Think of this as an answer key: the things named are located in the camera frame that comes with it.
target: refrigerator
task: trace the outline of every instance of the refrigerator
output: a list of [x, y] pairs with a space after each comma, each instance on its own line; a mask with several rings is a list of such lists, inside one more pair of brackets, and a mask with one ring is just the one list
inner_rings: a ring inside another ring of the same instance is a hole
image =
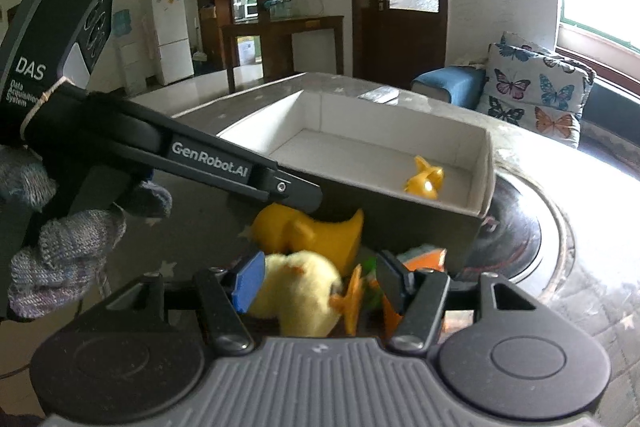
[[151, 0], [158, 81], [166, 86], [193, 76], [184, 0]]

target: screw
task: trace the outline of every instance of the screw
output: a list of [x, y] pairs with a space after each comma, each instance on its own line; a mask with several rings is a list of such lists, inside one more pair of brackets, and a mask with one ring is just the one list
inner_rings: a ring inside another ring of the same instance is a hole
[[238, 353], [249, 347], [249, 341], [240, 335], [222, 335], [216, 338], [214, 343], [225, 353]]
[[424, 342], [415, 335], [400, 335], [399, 337], [391, 337], [389, 347], [400, 353], [412, 355], [422, 350]]

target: yellow plush toy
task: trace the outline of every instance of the yellow plush toy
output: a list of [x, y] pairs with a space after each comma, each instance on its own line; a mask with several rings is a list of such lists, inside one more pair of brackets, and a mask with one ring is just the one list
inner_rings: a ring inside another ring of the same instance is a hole
[[430, 200], [437, 200], [438, 190], [444, 181], [442, 167], [431, 166], [424, 158], [416, 156], [415, 168], [418, 173], [407, 180], [404, 191]]
[[360, 247], [364, 214], [358, 210], [343, 223], [315, 221], [299, 210], [273, 203], [252, 224], [252, 238], [265, 254], [313, 251], [326, 257], [344, 277]]
[[264, 282], [249, 308], [258, 319], [277, 318], [285, 337], [326, 337], [345, 315], [346, 329], [355, 334], [362, 280], [354, 270], [347, 295], [338, 270], [327, 258], [312, 251], [291, 255], [273, 253], [265, 260]]

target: gloved hand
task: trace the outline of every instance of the gloved hand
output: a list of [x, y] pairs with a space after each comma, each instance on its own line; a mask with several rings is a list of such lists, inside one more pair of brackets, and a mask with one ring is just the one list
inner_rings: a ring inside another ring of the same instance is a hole
[[[56, 183], [26, 150], [0, 148], [0, 219], [12, 200], [41, 212]], [[35, 319], [80, 299], [124, 235], [123, 209], [141, 217], [168, 217], [171, 194], [150, 181], [140, 183], [107, 210], [85, 210], [52, 219], [42, 227], [37, 247], [23, 248], [11, 261], [9, 305]]]

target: ribbed grip plate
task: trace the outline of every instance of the ribbed grip plate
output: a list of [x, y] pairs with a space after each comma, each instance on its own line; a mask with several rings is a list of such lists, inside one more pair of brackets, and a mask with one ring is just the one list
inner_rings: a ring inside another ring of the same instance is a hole
[[[76, 427], [50, 417], [45, 427]], [[171, 410], [137, 427], [494, 427], [460, 403], [419, 359], [375, 339], [273, 338], [252, 354], [218, 360]], [[549, 425], [597, 426], [589, 416]]]

